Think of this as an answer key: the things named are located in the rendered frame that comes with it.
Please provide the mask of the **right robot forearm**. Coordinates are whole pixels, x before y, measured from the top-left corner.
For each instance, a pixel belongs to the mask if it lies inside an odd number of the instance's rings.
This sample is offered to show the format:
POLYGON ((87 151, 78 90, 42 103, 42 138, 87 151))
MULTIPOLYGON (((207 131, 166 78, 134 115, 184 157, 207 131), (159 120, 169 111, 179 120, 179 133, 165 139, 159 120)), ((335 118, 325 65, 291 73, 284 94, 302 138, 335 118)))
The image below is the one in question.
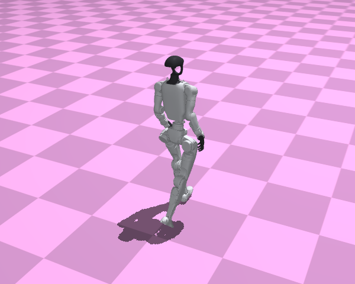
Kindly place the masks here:
POLYGON ((196 114, 193 112, 191 113, 191 121, 189 122, 189 126, 192 128, 194 134, 197 136, 197 138, 202 135, 204 137, 204 132, 201 130, 198 120, 196 117, 196 114))

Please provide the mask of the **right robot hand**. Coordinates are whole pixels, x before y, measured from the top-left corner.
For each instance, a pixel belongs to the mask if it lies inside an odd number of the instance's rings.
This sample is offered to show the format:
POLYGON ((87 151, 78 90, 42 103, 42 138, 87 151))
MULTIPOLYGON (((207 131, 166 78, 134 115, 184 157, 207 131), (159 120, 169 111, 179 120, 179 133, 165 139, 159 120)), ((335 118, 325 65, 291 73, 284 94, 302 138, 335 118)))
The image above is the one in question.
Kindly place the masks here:
POLYGON ((200 135, 197 139, 198 140, 200 140, 200 142, 198 143, 198 145, 199 144, 201 144, 200 146, 198 146, 198 150, 199 151, 202 151, 203 149, 204 149, 204 138, 205 138, 205 136, 203 137, 202 135, 200 135))

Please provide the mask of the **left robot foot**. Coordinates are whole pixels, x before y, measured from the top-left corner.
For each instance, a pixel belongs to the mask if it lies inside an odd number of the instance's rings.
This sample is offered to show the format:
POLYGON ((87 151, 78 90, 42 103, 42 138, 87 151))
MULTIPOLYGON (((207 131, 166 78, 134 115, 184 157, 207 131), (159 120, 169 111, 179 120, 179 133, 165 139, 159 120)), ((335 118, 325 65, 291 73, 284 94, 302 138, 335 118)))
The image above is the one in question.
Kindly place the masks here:
POLYGON ((182 202, 187 201, 188 197, 189 197, 189 196, 192 194, 192 192, 193 192, 193 187, 187 186, 187 190, 188 190, 187 194, 183 193, 182 199, 181 199, 180 201, 182 201, 182 202))

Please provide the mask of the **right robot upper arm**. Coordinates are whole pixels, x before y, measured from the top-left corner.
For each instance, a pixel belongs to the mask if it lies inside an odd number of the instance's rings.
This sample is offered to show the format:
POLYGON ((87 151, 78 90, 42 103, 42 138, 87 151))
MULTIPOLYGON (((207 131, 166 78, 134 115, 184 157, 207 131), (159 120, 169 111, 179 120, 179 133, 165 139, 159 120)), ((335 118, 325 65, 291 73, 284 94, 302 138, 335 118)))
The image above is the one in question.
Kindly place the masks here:
POLYGON ((185 84, 185 94, 186 94, 186 112, 185 119, 191 121, 191 113, 195 107, 196 96, 198 94, 198 89, 195 86, 185 84))

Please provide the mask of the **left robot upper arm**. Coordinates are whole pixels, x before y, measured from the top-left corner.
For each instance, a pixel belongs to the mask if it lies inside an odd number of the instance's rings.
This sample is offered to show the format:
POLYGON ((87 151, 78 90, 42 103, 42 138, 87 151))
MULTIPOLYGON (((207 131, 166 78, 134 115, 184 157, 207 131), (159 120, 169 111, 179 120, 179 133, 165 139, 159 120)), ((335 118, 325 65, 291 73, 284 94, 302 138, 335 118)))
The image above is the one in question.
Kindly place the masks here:
POLYGON ((157 114, 162 114, 164 113, 164 107, 161 105, 162 104, 162 90, 161 90, 161 85, 163 81, 156 82, 154 85, 154 112, 157 114))

